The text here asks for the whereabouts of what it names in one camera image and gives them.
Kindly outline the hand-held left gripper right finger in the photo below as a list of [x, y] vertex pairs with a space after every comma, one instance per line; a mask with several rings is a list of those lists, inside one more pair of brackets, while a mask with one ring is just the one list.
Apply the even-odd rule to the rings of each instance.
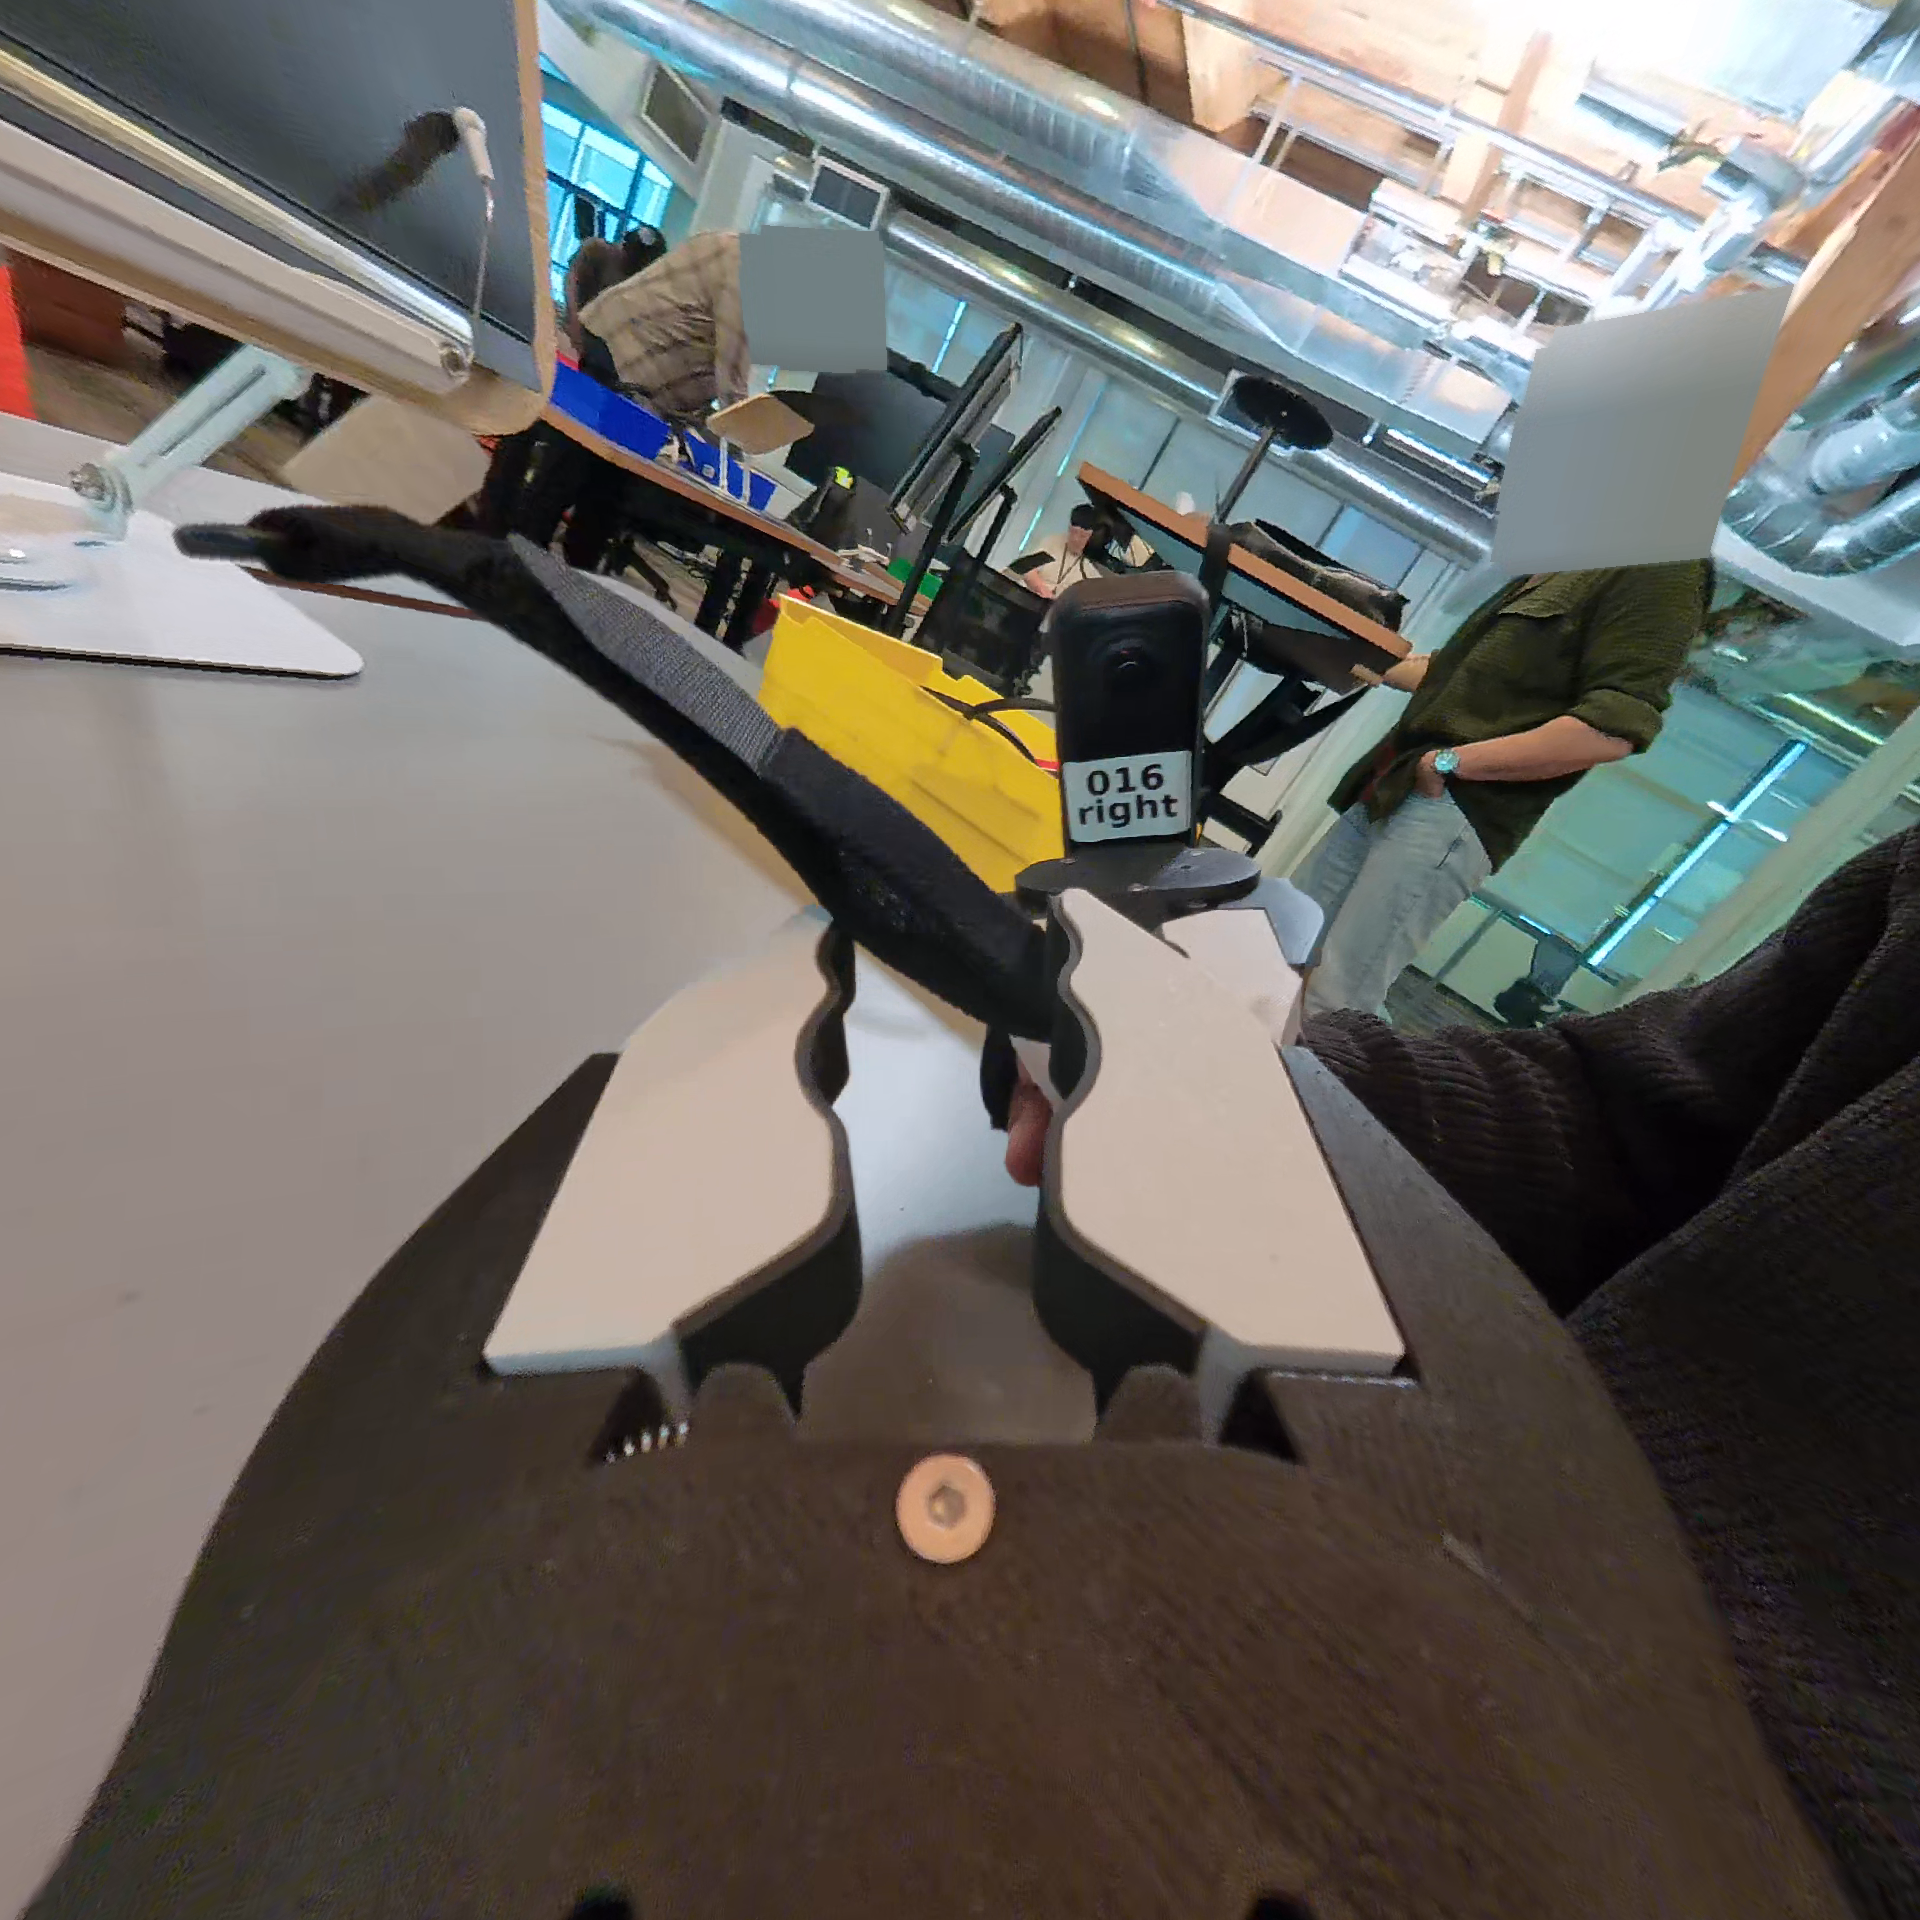
[[1166, 1365], [1388, 1377], [1407, 1352], [1284, 1046], [1221, 982], [1093, 894], [1050, 912], [1035, 1302], [1100, 1382]]

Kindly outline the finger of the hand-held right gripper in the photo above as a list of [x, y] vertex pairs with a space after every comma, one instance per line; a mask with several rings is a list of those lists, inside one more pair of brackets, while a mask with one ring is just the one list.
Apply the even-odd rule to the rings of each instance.
[[1325, 929], [1325, 912], [1301, 887], [1259, 878], [1231, 903], [1173, 919], [1162, 940], [1208, 970], [1279, 1046], [1299, 1042], [1304, 973]]

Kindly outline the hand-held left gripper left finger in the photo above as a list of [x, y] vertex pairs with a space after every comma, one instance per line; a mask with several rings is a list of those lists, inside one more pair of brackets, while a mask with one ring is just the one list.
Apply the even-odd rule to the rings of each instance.
[[618, 1054], [484, 1343], [495, 1376], [752, 1365], [803, 1385], [860, 1302], [848, 934], [795, 916]]

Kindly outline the yellow storage bin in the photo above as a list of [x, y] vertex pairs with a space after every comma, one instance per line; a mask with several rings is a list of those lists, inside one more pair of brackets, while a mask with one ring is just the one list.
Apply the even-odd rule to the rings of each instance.
[[874, 782], [998, 894], [1064, 853], [1046, 711], [815, 601], [780, 594], [774, 607], [759, 702], [778, 725]]

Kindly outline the person's right forearm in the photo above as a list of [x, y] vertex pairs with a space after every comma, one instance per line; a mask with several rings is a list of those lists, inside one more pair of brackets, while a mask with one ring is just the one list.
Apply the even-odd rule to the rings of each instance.
[[1918, 1910], [1918, 830], [1694, 986], [1302, 1042], [1568, 1322], [1859, 1916]]

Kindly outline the wooden top standing desk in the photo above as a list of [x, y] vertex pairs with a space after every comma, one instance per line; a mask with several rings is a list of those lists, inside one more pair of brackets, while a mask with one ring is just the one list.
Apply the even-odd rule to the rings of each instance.
[[1119, 543], [1142, 542], [1154, 561], [1203, 582], [1214, 614], [1214, 685], [1226, 688], [1244, 664], [1270, 678], [1269, 693], [1212, 740], [1214, 780], [1304, 744], [1407, 658], [1394, 626], [1319, 584], [1299, 556], [1266, 552], [1256, 535], [1176, 512], [1093, 464], [1078, 464], [1077, 482], [1087, 505], [1117, 524]]

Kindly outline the black monitor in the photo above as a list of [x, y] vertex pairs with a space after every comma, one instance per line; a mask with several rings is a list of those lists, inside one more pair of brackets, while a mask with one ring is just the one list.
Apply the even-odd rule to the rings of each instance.
[[939, 405], [933, 423], [911, 444], [899, 477], [886, 488], [895, 527], [930, 560], [960, 543], [998, 492], [1013, 487], [1063, 417], [1054, 405], [1010, 436], [996, 425], [1024, 368], [1026, 332], [1004, 327], [971, 372]]

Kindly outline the long wooden desk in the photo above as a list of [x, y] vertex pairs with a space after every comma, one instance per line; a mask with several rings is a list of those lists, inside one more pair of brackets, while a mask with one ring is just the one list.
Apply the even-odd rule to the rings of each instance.
[[731, 650], [744, 649], [759, 606], [780, 584], [844, 591], [861, 601], [874, 599], [868, 586], [842, 567], [830, 548], [792, 532], [784, 520], [742, 505], [719, 487], [708, 487], [684, 468], [642, 460], [566, 416], [554, 400], [541, 406], [536, 421], [629, 474], [639, 492], [639, 516], [644, 520], [663, 526], [685, 543], [715, 548], [717, 561], [692, 624]]

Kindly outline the blue parts tray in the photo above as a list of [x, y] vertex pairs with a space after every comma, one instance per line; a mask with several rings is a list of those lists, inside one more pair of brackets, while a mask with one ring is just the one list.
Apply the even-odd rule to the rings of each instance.
[[629, 473], [663, 470], [688, 482], [695, 496], [724, 496], [742, 512], [774, 516], [778, 482], [742, 460], [733, 444], [699, 425], [672, 425], [570, 359], [554, 368], [541, 425]]

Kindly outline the silver ventilation duct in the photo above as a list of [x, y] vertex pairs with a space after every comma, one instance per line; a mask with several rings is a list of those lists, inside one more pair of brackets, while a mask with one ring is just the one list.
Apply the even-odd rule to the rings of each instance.
[[1352, 406], [1480, 440], [1525, 396], [1539, 344], [1466, 320], [1403, 274], [1360, 270], [1364, 215], [1212, 135], [930, 4], [558, 4], [763, 113], [826, 121], [803, 89], [856, 90], [838, 145], [886, 153], [923, 191], [1190, 333], [1311, 368]]

